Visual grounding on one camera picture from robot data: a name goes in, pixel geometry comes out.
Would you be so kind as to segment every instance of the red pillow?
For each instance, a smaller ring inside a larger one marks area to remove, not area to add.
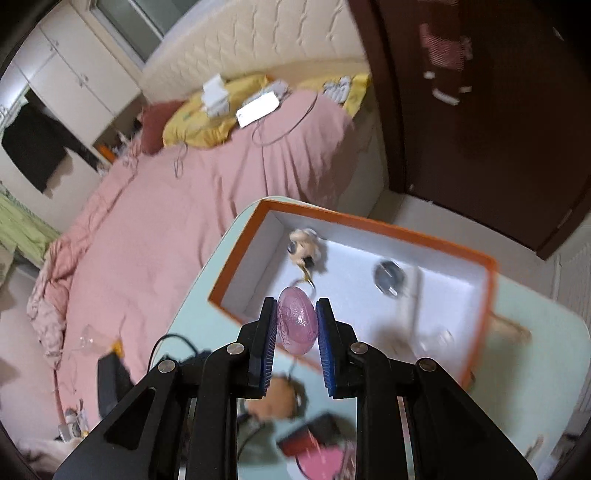
[[[144,108],[142,113],[142,144],[141,151],[147,155],[154,155],[162,150],[164,142],[162,133],[166,123],[181,108],[184,100],[154,103]]]

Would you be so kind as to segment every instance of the pink egg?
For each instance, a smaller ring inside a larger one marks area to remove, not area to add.
[[[293,355],[309,352],[318,336],[314,306],[298,287],[287,287],[277,302],[277,331],[283,347]]]

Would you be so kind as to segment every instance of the open box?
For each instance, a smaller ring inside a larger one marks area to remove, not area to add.
[[[209,301],[240,324],[257,320],[265,297],[278,299],[302,278],[287,245],[289,233],[304,228],[317,233],[322,254],[313,273],[316,290],[297,284],[313,304],[327,297],[337,320],[390,358],[414,363],[432,356],[466,383],[488,325],[496,262],[459,245],[369,219],[262,200]],[[397,298],[374,283],[383,260],[393,260],[406,274]],[[317,344],[304,360],[320,369]]]

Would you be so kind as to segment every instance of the light blue table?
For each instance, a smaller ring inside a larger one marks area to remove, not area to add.
[[[273,199],[295,202],[283,197]],[[215,350],[235,341],[238,335],[239,326],[210,305],[207,298],[257,203],[236,218],[170,327],[170,332],[188,337],[200,350]],[[518,345],[489,335],[475,371],[472,397],[521,453],[543,435],[544,443],[532,459],[537,469],[554,449],[576,405],[591,359],[589,332],[574,313],[501,275],[494,309],[529,328],[532,342]],[[174,339],[165,340],[155,357],[160,358],[165,353],[177,359],[191,354]],[[276,351],[274,372],[287,372],[292,365],[291,357]],[[348,424],[349,428],[354,428],[355,400],[330,399],[322,376],[303,364],[295,365],[293,378],[305,386],[309,399],[307,419],[331,411],[343,419],[344,426]],[[276,422],[274,429],[261,432],[256,441],[264,446],[265,454],[248,456],[245,451],[239,467],[240,477],[252,480],[289,478],[284,460],[274,447],[274,439],[295,427],[292,422],[282,421]]]

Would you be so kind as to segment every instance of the white wardrobe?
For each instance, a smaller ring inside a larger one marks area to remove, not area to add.
[[[29,88],[89,148],[140,94],[131,76],[68,2],[37,25],[0,79],[0,119]],[[0,148],[0,180],[39,217],[64,231],[100,177],[74,152],[56,173],[57,185],[50,195],[42,194]]]
[[[92,145],[139,87],[68,4],[56,7],[14,58],[34,92]]]

